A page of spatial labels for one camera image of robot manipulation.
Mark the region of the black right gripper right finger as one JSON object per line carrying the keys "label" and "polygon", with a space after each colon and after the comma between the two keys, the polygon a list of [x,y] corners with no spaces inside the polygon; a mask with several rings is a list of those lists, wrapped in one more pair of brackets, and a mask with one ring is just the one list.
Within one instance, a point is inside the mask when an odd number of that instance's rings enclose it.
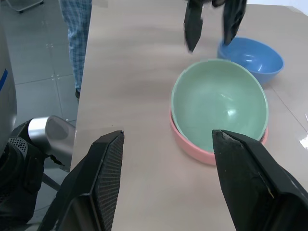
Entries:
{"label": "black right gripper right finger", "polygon": [[308,231],[308,192],[261,142],[226,130],[212,140],[236,231]]}

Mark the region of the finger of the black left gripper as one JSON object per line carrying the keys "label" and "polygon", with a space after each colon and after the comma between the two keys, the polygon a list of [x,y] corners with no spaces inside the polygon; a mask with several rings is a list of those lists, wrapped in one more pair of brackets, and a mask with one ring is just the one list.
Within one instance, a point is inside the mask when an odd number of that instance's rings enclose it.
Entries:
{"label": "finger of the black left gripper", "polygon": [[187,0],[184,18],[184,37],[189,52],[193,52],[202,32],[203,0]]}
{"label": "finger of the black left gripper", "polygon": [[224,45],[229,45],[237,35],[246,11],[247,0],[226,0],[223,10]]}

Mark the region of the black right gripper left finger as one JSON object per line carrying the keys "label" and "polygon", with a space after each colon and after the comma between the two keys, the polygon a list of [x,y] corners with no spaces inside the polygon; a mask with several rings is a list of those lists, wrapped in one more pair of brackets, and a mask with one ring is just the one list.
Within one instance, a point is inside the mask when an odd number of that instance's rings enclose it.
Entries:
{"label": "black right gripper left finger", "polygon": [[111,231],[123,146],[121,130],[97,139],[65,177],[38,231]]}

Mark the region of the blue bowl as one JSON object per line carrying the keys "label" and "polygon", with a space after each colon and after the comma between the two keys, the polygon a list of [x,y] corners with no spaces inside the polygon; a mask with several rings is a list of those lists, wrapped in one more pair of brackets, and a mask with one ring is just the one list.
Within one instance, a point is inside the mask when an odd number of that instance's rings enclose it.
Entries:
{"label": "blue bowl", "polygon": [[276,77],[283,68],[284,60],[273,48],[254,39],[235,37],[227,46],[218,45],[217,57],[237,63],[251,72],[260,84]]}

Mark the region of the pink bowl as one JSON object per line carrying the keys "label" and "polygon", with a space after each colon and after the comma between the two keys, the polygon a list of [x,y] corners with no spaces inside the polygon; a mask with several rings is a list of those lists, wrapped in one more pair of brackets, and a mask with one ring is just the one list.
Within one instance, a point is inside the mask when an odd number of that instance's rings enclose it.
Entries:
{"label": "pink bowl", "polygon": [[[216,166],[215,161],[215,155],[213,152],[205,151],[198,146],[194,145],[192,142],[190,142],[187,138],[185,138],[176,128],[175,122],[172,117],[172,112],[169,112],[169,121],[171,129],[173,130],[173,135],[175,137],[175,141],[177,145],[190,157],[193,159],[196,159],[199,162],[202,162],[204,164],[209,164]],[[221,165],[220,167],[217,167],[217,169],[226,167],[227,165]]]}

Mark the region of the green bowl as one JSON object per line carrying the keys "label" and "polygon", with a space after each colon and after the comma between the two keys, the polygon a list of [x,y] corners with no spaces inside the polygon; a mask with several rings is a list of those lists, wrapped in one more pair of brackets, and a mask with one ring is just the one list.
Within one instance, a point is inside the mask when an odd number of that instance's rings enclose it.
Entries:
{"label": "green bowl", "polygon": [[242,66],[222,59],[196,62],[180,74],[171,93],[171,112],[179,133],[208,152],[213,151],[213,130],[260,140],[269,117],[257,79]]}

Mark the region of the silver and black robot hip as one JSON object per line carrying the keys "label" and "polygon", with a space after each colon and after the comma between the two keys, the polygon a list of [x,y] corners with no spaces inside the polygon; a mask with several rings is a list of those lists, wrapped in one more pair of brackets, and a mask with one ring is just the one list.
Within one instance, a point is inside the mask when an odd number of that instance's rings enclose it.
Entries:
{"label": "silver and black robot hip", "polygon": [[31,220],[42,183],[60,189],[44,162],[50,158],[69,171],[75,131],[57,116],[33,118],[12,131],[0,155],[0,231]]}

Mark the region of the person's leg in plaid trousers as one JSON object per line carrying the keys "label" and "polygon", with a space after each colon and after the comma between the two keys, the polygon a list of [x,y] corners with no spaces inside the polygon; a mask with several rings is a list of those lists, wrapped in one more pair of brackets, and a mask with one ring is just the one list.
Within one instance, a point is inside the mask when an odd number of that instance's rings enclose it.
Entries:
{"label": "person's leg in plaid trousers", "polygon": [[69,58],[75,89],[81,90],[87,49],[92,0],[59,0],[63,20],[68,27]]}

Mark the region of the silver robot torso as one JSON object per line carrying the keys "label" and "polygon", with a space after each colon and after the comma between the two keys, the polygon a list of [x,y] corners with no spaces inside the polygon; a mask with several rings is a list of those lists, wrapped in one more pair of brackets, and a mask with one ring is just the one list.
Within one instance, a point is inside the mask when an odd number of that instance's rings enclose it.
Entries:
{"label": "silver robot torso", "polygon": [[0,7],[0,157],[14,129],[16,89]]}

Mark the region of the grey chair base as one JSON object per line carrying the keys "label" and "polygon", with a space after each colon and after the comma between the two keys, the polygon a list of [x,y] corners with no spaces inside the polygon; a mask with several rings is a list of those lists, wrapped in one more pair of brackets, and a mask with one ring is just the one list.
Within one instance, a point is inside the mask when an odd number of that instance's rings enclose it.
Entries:
{"label": "grey chair base", "polygon": [[44,4],[44,0],[5,0],[7,4],[18,13]]}

